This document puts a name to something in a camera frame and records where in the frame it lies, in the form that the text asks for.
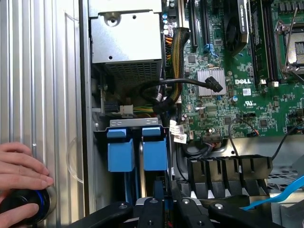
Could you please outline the person's left hand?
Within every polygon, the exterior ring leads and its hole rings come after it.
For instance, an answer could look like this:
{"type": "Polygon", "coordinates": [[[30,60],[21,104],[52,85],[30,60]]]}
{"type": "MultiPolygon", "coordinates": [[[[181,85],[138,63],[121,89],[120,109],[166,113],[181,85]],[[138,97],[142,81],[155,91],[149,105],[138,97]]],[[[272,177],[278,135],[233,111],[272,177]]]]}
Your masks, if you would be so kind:
{"type": "MultiPolygon", "coordinates": [[[[46,166],[32,156],[29,147],[19,142],[0,145],[0,200],[8,197],[13,189],[43,190],[53,185],[46,166]]],[[[0,226],[13,225],[36,215],[38,204],[28,203],[0,215],[0,226]]]]}

